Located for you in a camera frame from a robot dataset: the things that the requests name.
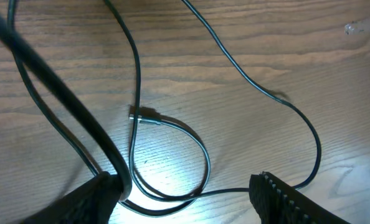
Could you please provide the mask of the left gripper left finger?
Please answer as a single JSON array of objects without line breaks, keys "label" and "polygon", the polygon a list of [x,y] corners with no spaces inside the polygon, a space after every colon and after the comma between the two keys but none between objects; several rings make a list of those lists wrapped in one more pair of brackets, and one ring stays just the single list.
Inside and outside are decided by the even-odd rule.
[{"label": "left gripper left finger", "polygon": [[117,175],[98,174],[43,210],[25,224],[107,224],[123,192]]}]

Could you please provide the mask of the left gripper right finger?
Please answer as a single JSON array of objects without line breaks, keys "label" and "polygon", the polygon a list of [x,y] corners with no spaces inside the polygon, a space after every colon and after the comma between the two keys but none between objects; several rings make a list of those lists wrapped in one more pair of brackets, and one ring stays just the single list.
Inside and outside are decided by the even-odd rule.
[{"label": "left gripper right finger", "polygon": [[265,224],[348,224],[269,172],[250,176],[249,198]]}]

